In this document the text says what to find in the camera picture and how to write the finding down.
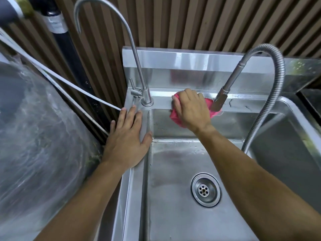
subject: clear plastic sheet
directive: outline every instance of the clear plastic sheet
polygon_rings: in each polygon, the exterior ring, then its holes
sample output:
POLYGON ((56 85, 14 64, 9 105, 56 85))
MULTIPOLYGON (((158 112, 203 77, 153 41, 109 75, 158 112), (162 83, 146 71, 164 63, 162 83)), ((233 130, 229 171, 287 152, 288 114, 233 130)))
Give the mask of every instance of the clear plastic sheet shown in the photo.
POLYGON ((44 78, 0 63, 0 240, 32 240, 81 186, 101 146, 44 78))

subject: gooseneck faucet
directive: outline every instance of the gooseneck faucet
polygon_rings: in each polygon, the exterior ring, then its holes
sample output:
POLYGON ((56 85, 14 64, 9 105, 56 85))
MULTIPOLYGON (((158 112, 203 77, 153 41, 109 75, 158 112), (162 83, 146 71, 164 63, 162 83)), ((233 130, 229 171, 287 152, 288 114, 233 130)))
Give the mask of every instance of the gooseneck faucet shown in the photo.
POLYGON ((76 3, 75 3, 75 6, 74 6, 74 19, 75 19, 76 29, 77 29, 78 33, 81 33, 80 23, 79 23, 79 19, 78 19, 80 6, 83 3, 87 2, 87 1, 100 2, 100 3, 106 4, 108 7, 110 7, 119 16, 120 20, 125 25, 126 30, 128 32, 129 40, 130 40, 130 45, 131 45, 132 50, 133 50, 135 62, 136 62, 136 65, 137 65, 139 78, 140 78, 141 83, 142 83, 142 89, 140 90, 138 88, 135 88, 133 81, 131 81, 131 84, 132 84, 131 94, 134 95, 134 96, 142 97, 142 105, 143 106, 146 106, 146 107, 152 106, 154 104, 154 102, 153 102, 152 97, 150 96, 149 87, 146 85, 144 77, 142 75, 142 67, 141 67, 140 62, 139 62, 137 49, 136 49, 136 46, 135 46, 135 42, 134 42, 134 38, 133 38, 132 32, 130 30, 130 27, 129 27, 128 23, 126 22, 125 18, 123 17, 123 15, 120 13, 120 11, 110 1, 108 1, 108 0, 77 0, 76 3))
POLYGON ((264 104, 262 110, 260 111, 259 115, 255 119, 255 122, 248 133, 243 146, 242 151, 244 153, 247 153, 254 137, 259 128, 261 127, 262 123, 266 119, 267 115, 270 113, 271 109, 273 108, 277 98, 279 97, 279 94, 281 93, 282 86, 283 86, 283 80, 285 76, 285 66, 284 66, 284 59, 283 55, 280 52, 278 48, 271 44, 261 44, 258 45, 252 49, 250 49, 239 61, 238 65, 232 72, 231 76, 225 83, 225 85, 221 88, 217 96, 215 97, 213 104, 211 106, 212 111, 220 111, 222 109, 222 106, 224 102, 226 101, 227 94, 231 90, 231 86, 237 79, 237 77, 242 72, 243 68, 245 67, 247 61, 253 56, 254 54, 258 52, 265 52, 269 54, 273 60, 274 68, 275 68, 275 76, 274 76, 274 83, 272 86, 272 90, 270 92, 269 97, 266 100, 266 103, 264 104))

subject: sink drain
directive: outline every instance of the sink drain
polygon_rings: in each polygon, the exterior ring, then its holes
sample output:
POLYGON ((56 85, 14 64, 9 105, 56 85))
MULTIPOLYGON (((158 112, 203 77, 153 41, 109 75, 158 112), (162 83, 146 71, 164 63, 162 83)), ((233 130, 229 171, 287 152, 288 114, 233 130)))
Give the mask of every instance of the sink drain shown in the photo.
POLYGON ((205 207, 219 203, 221 190, 218 181, 210 174, 197 174, 192 180, 192 194, 195 200, 205 207))

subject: wooden panel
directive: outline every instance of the wooden panel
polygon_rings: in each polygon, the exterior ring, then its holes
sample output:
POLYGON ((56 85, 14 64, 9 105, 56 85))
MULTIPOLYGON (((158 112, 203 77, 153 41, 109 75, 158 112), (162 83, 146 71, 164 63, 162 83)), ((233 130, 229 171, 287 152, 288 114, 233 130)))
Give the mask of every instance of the wooden panel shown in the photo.
MULTIPOLYGON (((121 49, 130 45, 125 27, 106 6, 86 3, 80 11, 79 35, 73 18, 76 0, 56 1, 95 94, 122 107, 127 86, 121 49)), ((127 20, 137 46, 246 52, 257 44, 272 43, 286 56, 321 56, 321 0, 110 1, 127 20)), ((6 31, 30 55, 75 83, 40 15, 11 24, 6 31)), ((63 86, 94 115, 82 94, 63 86)), ((116 110, 103 104, 102 108, 109 120, 117 118, 116 110)))

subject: cleaning rag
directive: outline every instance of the cleaning rag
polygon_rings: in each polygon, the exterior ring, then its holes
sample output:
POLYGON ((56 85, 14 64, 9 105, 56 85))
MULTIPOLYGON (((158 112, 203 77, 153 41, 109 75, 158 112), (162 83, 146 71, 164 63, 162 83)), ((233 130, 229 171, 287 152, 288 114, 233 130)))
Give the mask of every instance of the cleaning rag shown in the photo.
MULTIPOLYGON (((178 98, 178 100, 179 100, 179 94, 178 94, 178 92, 177 92, 174 96, 175 96, 176 98, 178 98)), ((213 103, 213 100, 211 100, 211 99, 209 99, 209 98, 205 98, 205 102, 206 102, 206 104, 207 104, 208 109, 210 110, 210 107, 211 107, 211 105, 212 105, 212 103, 213 103)), ((220 113, 220 111, 211 111, 211 110, 210 110, 210 117, 212 118, 212 117, 216 116, 216 115, 219 114, 219 113, 220 113)), ((180 127, 182 127, 182 128, 185 128, 185 126, 183 126, 183 124, 182 124, 181 119, 179 119, 179 116, 178 116, 177 111, 175 110, 175 108, 173 108, 172 113, 171 113, 171 115, 170 115, 170 118, 171 118, 178 126, 180 126, 180 127)))

